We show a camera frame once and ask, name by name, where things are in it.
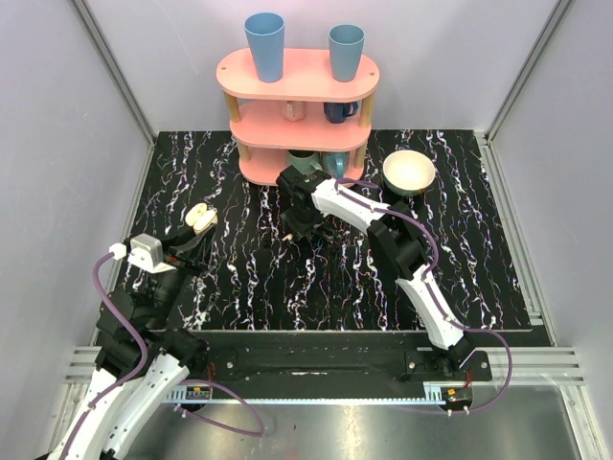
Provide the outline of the cream earbud charging case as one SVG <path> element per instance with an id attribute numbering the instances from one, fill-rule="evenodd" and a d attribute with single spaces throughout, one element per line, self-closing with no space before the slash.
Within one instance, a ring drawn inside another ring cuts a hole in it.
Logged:
<path id="1" fill-rule="evenodd" d="M 215 208 L 201 202 L 192 207 L 185 216 L 185 223 L 196 235 L 202 234 L 215 227 L 218 222 Z"/>

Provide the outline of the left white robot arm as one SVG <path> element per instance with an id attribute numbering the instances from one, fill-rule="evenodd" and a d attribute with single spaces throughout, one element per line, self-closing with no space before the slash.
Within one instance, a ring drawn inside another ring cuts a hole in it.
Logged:
<path id="1" fill-rule="evenodd" d="M 94 265 L 101 297 L 100 348 L 84 401 L 48 459 L 123 459 L 136 435 L 169 392 L 206 370 L 208 344 L 167 326 L 187 280 L 204 273 L 216 223 L 193 224 L 166 239 L 140 234 L 112 244 Z M 100 269 L 128 261 L 149 274 L 148 289 L 105 291 Z"/>

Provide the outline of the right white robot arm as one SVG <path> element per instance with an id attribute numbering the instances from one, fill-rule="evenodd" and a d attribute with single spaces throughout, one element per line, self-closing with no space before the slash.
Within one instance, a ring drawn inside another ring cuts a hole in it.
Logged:
<path id="1" fill-rule="evenodd" d="M 292 237 L 301 239 L 321 230 L 328 216 L 366 235 L 375 267 L 401 288 L 423 321 L 438 374 L 455 380 L 467 371 L 475 346 L 433 275 L 438 247 L 427 229 L 408 216 L 405 203 L 377 202 L 349 189 L 376 188 L 371 182 L 336 179 L 321 171 L 302 174 L 293 166 L 285 168 L 276 183 L 289 199 L 282 219 Z"/>

